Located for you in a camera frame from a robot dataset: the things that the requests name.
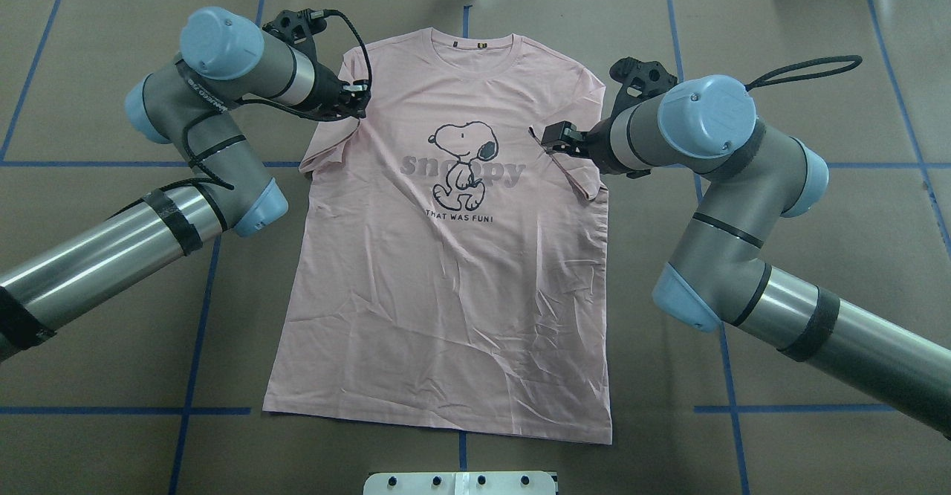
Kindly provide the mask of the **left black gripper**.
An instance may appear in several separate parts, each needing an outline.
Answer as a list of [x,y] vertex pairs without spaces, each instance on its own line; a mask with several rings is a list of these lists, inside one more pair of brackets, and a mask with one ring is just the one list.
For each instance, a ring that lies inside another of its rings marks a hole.
[[[366,61],[365,79],[349,82],[320,64],[315,37],[326,30],[330,17],[340,18],[359,44]],[[262,25],[262,30],[290,48],[293,64],[288,85],[278,95],[262,99],[262,103],[310,121],[342,121],[366,116],[366,106],[371,99],[369,54],[363,38],[342,11],[283,10],[274,20]]]

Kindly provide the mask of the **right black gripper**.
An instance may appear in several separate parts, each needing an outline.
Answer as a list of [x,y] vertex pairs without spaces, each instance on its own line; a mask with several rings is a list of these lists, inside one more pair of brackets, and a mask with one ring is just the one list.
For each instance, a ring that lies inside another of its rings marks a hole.
[[639,158],[633,161],[620,159],[611,139],[619,138],[625,149],[633,153],[628,144],[629,120],[641,103],[659,97],[678,85],[678,78],[669,73],[661,62],[644,62],[624,57],[609,69],[609,78],[618,82],[620,89],[608,118],[581,132],[568,121],[546,126],[541,146],[550,155],[562,153],[573,158],[588,159],[603,174],[624,175],[629,179],[644,177],[652,172],[652,165]]

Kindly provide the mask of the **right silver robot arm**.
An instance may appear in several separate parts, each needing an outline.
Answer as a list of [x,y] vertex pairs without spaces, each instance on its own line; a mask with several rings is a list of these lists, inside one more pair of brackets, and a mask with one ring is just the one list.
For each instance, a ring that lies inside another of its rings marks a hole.
[[828,164],[800,139],[768,125],[752,89],[809,80],[808,68],[859,55],[781,66],[747,84],[722,74],[680,82],[659,62],[627,57],[609,74],[623,88],[608,118],[587,132],[544,129],[547,153],[589,159],[603,174],[635,179],[685,166],[709,186],[653,288],[658,308],[694,329],[722,323],[848,384],[948,436],[950,356],[945,347],[775,268],[760,253],[781,218],[807,213],[828,189]]

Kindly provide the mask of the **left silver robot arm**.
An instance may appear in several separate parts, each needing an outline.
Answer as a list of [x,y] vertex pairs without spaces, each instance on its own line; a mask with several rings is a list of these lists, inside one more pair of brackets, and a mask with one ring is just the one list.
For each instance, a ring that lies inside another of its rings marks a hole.
[[2,274],[3,360],[218,235],[256,234],[288,200],[232,117],[271,106],[314,122],[366,116],[371,76],[342,79],[320,64],[314,38],[339,10],[283,10],[256,25],[221,7],[188,17],[179,51],[126,96],[129,122],[173,145],[191,176],[155,188],[104,223]]

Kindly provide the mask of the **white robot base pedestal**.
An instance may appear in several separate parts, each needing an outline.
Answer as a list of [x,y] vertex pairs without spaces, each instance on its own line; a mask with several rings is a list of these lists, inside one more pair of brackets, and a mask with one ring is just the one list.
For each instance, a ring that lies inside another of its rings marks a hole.
[[542,470],[373,473],[363,494],[559,494],[557,475]]

